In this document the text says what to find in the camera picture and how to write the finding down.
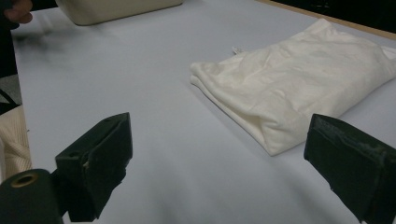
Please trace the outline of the cream storage bin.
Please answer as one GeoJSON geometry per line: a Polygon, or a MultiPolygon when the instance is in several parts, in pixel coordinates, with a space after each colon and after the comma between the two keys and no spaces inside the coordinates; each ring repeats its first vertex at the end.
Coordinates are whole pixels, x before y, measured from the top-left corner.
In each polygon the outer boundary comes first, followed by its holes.
{"type": "Polygon", "coordinates": [[[55,0],[76,25],[86,26],[181,5],[184,0],[55,0]]]}

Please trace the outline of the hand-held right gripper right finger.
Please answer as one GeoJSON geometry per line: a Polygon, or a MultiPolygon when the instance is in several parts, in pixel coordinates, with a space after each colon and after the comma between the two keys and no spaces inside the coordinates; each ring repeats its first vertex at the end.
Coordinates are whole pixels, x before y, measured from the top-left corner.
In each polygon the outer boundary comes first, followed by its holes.
{"type": "Polygon", "coordinates": [[[304,158],[360,222],[392,224],[396,218],[396,148],[354,126],[312,116],[304,158]]]}

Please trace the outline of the cream white garment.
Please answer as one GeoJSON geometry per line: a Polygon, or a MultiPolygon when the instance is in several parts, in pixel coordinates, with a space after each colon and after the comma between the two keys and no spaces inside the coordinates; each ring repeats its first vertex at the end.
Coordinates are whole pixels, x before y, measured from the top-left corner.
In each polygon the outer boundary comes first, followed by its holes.
{"type": "Polygon", "coordinates": [[[272,156],[301,144],[313,115],[339,117],[394,78],[396,49],[324,19],[264,49],[191,65],[191,83],[272,156]]]}

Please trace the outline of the beige ribbed knit clothing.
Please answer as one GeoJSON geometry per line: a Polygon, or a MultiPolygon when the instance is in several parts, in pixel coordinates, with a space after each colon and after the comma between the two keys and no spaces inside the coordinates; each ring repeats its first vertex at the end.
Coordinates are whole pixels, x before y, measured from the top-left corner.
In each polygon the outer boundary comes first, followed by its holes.
{"type": "Polygon", "coordinates": [[[32,168],[23,106],[0,115],[0,183],[32,168]]]}

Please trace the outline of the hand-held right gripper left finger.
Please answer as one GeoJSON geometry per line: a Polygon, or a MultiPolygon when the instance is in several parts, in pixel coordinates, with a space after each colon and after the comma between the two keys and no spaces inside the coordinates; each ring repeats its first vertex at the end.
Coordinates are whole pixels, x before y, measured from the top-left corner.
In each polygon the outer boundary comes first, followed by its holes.
{"type": "Polygon", "coordinates": [[[130,115],[101,120],[55,157],[61,212],[73,222],[99,218],[133,157],[130,115]]]}

